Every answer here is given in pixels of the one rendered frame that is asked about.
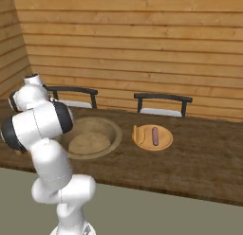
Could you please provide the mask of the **tan hot dog bun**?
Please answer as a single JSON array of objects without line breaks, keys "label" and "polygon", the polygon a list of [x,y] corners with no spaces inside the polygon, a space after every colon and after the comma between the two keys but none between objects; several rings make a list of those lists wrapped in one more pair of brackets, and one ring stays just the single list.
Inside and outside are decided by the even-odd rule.
[{"label": "tan hot dog bun", "polygon": [[145,139],[144,128],[142,126],[138,127],[135,125],[133,127],[133,140],[137,145],[140,145]]}]

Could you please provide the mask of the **brown sausage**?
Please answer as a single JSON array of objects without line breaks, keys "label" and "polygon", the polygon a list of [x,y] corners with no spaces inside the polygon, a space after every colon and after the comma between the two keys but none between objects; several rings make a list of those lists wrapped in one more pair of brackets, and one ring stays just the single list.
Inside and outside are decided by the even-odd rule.
[{"label": "brown sausage", "polygon": [[152,128],[152,141],[154,146],[159,145],[159,131],[157,127]]}]

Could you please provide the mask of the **large tan bowl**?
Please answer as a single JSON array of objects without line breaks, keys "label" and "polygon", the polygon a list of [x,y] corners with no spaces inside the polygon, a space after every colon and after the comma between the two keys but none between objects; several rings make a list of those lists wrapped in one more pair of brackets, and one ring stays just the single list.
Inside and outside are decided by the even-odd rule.
[{"label": "large tan bowl", "polygon": [[57,138],[72,159],[96,159],[113,152],[122,141],[122,129],[104,117],[81,117],[73,129]]}]

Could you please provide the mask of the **orange round plate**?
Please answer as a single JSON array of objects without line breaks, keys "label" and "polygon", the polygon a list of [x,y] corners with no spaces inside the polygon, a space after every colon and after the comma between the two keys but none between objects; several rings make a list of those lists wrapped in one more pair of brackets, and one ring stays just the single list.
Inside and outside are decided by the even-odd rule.
[{"label": "orange round plate", "polygon": [[[172,145],[173,135],[166,128],[159,126],[159,125],[155,125],[155,124],[146,124],[146,125],[141,125],[141,126],[144,128],[145,139],[140,145],[137,145],[134,142],[140,148],[147,150],[147,151],[156,152],[156,151],[165,150]],[[159,145],[158,146],[153,145],[153,141],[152,141],[152,128],[153,127],[157,127],[158,131],[159,131]]]}]

